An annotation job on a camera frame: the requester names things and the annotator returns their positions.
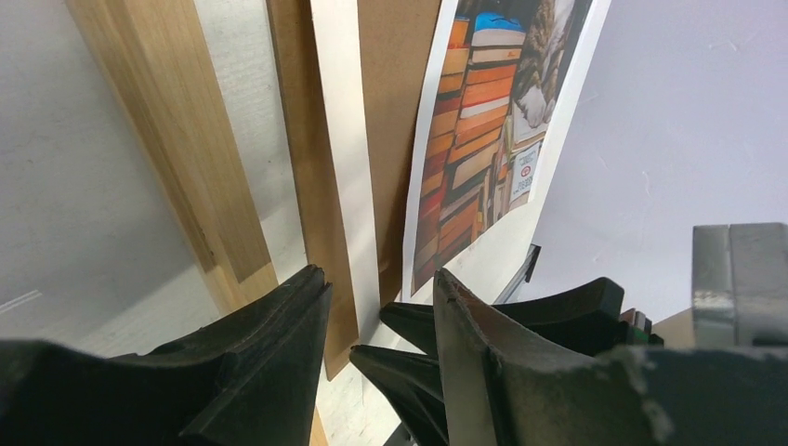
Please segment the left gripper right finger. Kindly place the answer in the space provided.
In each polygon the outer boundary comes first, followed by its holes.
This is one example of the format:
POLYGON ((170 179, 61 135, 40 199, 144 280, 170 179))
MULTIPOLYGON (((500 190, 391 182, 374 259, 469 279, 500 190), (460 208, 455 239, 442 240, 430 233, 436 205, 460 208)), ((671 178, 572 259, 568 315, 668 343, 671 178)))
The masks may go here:
POLYGON ((783 445, 785 348, 561 347, 433 281, 452 445, 783 445))

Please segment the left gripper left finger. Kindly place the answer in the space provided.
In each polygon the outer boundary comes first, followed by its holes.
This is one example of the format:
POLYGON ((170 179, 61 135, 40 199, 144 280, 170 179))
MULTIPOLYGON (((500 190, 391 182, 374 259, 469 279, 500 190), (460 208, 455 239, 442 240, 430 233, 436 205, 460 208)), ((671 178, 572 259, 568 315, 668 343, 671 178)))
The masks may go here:
POLYGON ((333 287, 309 265, 148 354, 1 344, 5 445, 306 445, 333 287))

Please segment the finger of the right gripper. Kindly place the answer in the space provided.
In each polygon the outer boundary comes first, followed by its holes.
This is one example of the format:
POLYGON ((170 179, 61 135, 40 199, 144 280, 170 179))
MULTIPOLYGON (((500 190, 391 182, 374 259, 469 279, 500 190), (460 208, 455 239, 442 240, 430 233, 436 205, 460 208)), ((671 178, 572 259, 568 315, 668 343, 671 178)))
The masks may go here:
POLYGON ((439 362, 425 354, 356 345, 350 362, 385 396, 418 445, 447 445, 439 362))
MULTIPOLYGON (((602 277, 557 295, 493 308, 555 344, 593 357, 617 344, 623 300, 624 288, 602 277)), ((433 307, 392 302, 380 319, 430 358, 438 357, 433 307)))

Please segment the book photo print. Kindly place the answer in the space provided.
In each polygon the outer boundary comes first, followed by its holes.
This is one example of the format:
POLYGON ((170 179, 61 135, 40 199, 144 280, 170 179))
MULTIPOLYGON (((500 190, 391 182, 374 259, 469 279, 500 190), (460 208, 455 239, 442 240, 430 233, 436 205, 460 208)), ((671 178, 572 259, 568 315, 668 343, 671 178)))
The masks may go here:
POLYGON ((485 232, 520 243, 538 213, 609 3, 445 1, 419 101, 401 297, 485 232))

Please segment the wooden picture frame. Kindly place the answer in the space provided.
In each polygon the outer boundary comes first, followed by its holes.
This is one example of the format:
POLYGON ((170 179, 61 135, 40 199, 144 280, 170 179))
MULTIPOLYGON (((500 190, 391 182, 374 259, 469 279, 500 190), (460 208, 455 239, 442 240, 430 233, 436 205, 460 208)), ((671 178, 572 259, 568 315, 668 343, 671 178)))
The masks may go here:
POLYGON ((196 6, 67 5, 148 158, 217 307, 270 304, 277 278, 196 6))

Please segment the brown backing board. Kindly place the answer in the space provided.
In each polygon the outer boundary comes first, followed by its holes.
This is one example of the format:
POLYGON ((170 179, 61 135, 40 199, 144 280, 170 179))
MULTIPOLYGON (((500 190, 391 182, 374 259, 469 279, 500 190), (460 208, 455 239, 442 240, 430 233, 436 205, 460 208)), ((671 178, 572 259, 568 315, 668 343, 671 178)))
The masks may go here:
MULTIPOLYGON (((381 303, 401 288, 405 208, 421 84, 439 13, 436 1, 360 1, 360 68, 381 303)), ((346 220, 330 153, 310 1, 267 4, 295 193, 309 263, 334 287, 324 349, 335 377, 360 337, 346 220)))

